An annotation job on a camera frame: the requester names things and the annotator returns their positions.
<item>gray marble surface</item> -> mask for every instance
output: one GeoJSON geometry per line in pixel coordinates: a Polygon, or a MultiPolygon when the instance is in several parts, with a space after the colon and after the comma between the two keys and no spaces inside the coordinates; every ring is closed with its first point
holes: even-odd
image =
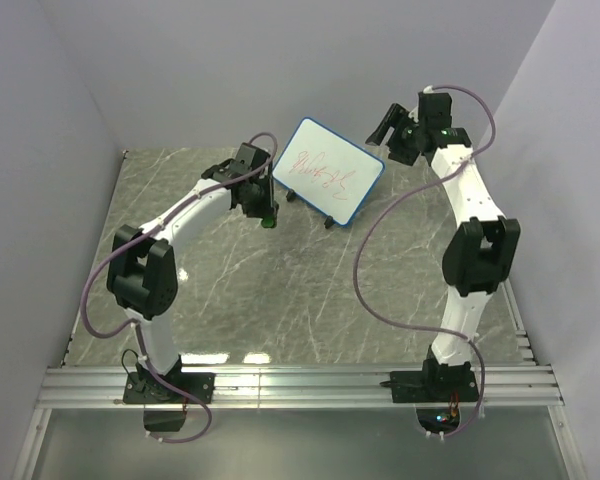
{"type": "MultiPolygon", "coordinates": [[[[384,150],[373,149],[382,158],[384,150]]],[[[154,218],[191,189],[200,173],[235,152],[224,149],[136,150],[127,155],[106,220],[97,260],[115,230],[154,218]]],[[[393,329],[371,317],[352,286],[353,255],[376,216],[401,192],[433,179],[426,162],[387,168],[350,227],[323,227],[324,217],[278,189],[278,227],[232,211],[191,241],[179,260],[175,341],[187,360],[278,364],[420,363],[434,336],[393,329]]],[[[455,231],[443,189],[405,202],[371,238],[361,285],[371,305],[390,318],[439,326],[446,299],[440,261],[455,231]]],[[[105,289],[89,302],[93,323],[110,330],[125,319],[105,289]]],[[[515,331],[502,289],[488,304],[478,345],[489,363],[519,362],[515,331]]],[[[78,325],[69,365],[117,365],[130,331],[91,338],[78,325]]]]}

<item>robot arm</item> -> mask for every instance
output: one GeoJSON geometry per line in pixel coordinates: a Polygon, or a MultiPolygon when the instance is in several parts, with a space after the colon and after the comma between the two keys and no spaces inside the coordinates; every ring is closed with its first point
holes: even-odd
{"type": "MultiPolygon", "coordinates": [[[[242,144],[235,159],[205,171],[195,187],[173,207],[140,228],[121,227],[113,250],[162,223],[177,205],[218,183],[237,178],[261,167],[269,154],[242,144]]],[[[172,309],[178,291],[176,260],[184,246],[209,223],[240,205],[247,217],[260,218],[265,228],[276,225],[278,205],[273,199],[272,177],[252,177],[228,188],[219,188],[192,202],[154,237],[131,248],[110,265],[107,289],[128,318],[141,328],[147,356],[161,375],[179,366],[180,355],[171,332],[172,309]]]]}
{"type": "MultiPolygon", "coordinates": [[[[453,128],[451,120],[450,95],[425,89],[411,112],[393,104],[367,143],[379,145],[393,128],[387,141],[389,158],[413,165],[422,155],[439,178],[468,161],[459,175],[443,183],[457,231],[442,260],[448,296],[441,328],[474,338],[486,304],[509,275],[520,225],[506,219],[494,204],[472,159],[466,131],[453,128]]],[[[439,333],[425,360],[425,377],[445,395],[457,391],[471,383],[470,360],[465,341],[439,333]]]]}

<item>blue whiteboard frame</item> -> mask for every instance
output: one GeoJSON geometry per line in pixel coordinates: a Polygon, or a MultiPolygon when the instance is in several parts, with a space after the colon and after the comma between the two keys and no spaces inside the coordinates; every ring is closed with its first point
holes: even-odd
{"type": "MultiPolygon", "coordinates": [[[[284,150],[282,150],[282,153],[280,154],[280,156],[278,157],[278,159],[282,158],[282,156],[284,155],[284,153],[287,151],[287,147],[289,146],[289,144],[293,141],[293,138],[296,136],[296,133],[298,133],[298,129],[300,128],[300,126],[302,125],[302,122],[304,122],[305,120],[311,120],[312,122],[320,125],[322,128],[324,128],[325,130],[330,131],[331,133],[333,133],[336,137],[344,140],[345,142],[347,142],[349,145],[351,145],[352,147],[355,147],[356,149],[360,150],[361,152],[363,152],[365,155],[369,155],[371,158],[375,158],[380,165],[382,165],[382,170],[380,170],[380,173],[378,174],[378,176],[376,177],[376,179],[373,181],[373,183],[371,184],[371,186],[369,187],[369,190],[367,190],[367,192],[364,194],[364,196],[362,197],[362,200],[360,200],[360,203],[358,204],[358,206],[356,207],[356,209],[353,211],[353,213],[351,214],[351,217],[349,217],[349,221],[347,223],[338,223],[335,221],[334,222],[338,225],[340,225],[341,227],[348,227],[351,222],[353,221],[353,219],[355,218],[355,216],[358,214],[358,211],[360,210],[360,207],[362,206],[362,204],[364,203],[364,201],[367,199],[367,197],[369,196],[369,193],[371,193],[371,190],[373,190],[373,187],[376,186],[376,183],[378,183],[378,180],[380,180],[380,177],[382,176],[382,174],[384,173],[384,169],[386,168],[386,164],[384,163],[384,161],[379,158],[376,157],[375,155],[367,152],[365,149],[359,147],[358,145],[356,145],[355,143],[351,142],[350,140],[344,138],[342,135],[340,135],[338,132],[334,132],[333,130],[331,130],[329,127],[327,127],[326,125],[323,125],[322,123],[318,122],[316,119],[312,118],[312,117],[304,117],[302,120],[300,120],[300,123],[298,123],[298,126],[296,127],[296,129],[293,131],[293,135],[291,135],[291,138],[289,139],[289,141],[287,142],[287,144],[284,147],[284,150]]],[[[276,171],[276,168],[278,168],[278,163],[276,162],[275,166],[273,167],[273,171],[276,171]]],[[[285,185],[283,182],[281,182],[280,180],[278,180],[276,178],[276,176],[273,176],[273,179],[279,183],[280,185],[282,185],[284,188],[286,188],[287,190],[291,190],[291,187],[288,187],[287,185],[285,185]]],[[[323,210],[319,209],[318,207],[316,207],[313,203],[311,203],[309,200],[307,200],[306,198],[304,198],[302,195],[300,195],[299,193],[296,193],[296,195],[298,196],[298,198],[301,198],[302,200],[304,200],[305,203],[307,203],[308,205],[311,205],[311,207],[313,207],[315,210],[317,210],[318,212],[322,213],[323,215],[329,216],[328,213],[324,212],[323,210]]]]}

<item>black mounting bracket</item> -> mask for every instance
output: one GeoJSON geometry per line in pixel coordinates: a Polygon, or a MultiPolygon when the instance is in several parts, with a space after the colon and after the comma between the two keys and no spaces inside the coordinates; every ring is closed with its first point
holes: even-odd
{"type": "MultiPolygon", "coordinates": [[[[210,404],[215,386],[215,373],[183,372],[182,361],[166,374],[165,381],[179,388],[205,404],[210,404]]],[[[145,410],[144,426],[149,432],[177,432],[186,418],[186,399],[158,383],[151,373],[139,363],[136,371],[130,372],[122,396],[126,405],[181,404],[182,410],[145,410]]]]}
{"type": "Polygon", "coordinates": [[[368,145],[380,145],[393,128],[387,140],[389,159],[412,166],[420,155],[431,165],[438,148],[448,145],[471,146],[464,128],[452,128],[451,95],[448,93],[418,93],[418,121],[409,111],[394,103],[389,107],[380,125],[369,136],[368,145]]]}
{"type": "MultiPolygon", "coordinates": [[[[209,167],[202,173],[202,178],[211,178],[221,183],[233,180],[262,167],[269,157],[266,150],[243,143],[236,158],[229,158],[209,167]]],[[[274,199],[272,164],[269,164],[265,175],[255,175],[229,188],[231,208],[240,205],[242,213],[248,218],[260,218],[264,228],[275,228],[279,205],[274,199]]]]}
{"type": "Polygon", "coordinates": [[[394,371],[389,381],[380,384],[391,389],[393,403],[449,403],[457,394],[460,402],[478,400],[476,377],[471,364],[449,366],[439,364],[431,347],[421,371],[394,371]]]}

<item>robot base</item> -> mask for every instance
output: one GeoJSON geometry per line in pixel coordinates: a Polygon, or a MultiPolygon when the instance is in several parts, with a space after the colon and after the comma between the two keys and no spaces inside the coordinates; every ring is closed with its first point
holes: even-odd
{"type": "MultiPolygon", "coordinates": [[[[144,428],[149,432],[178,432],[186,419],[186,399],[166,389],[151,376],[144,367],[136,364],[136,372],[127,376],[122,402],[127,405],[182,404],[182,410],[145,410],[144,428]]],[[[184,373],[182,362],[178,363],[163,378],[174,387],[211,403],[215,383],[214,373],[184,373]]]]}
{"type": "Polygon", "coordinates": [[[390,372],[383,387],[391,388],[393,403],[449,403],[452,396],[460,402],[476,402],[478,386],[469,362],[450,367],[441,365],[431,347],[420,372],[390,372]]]}

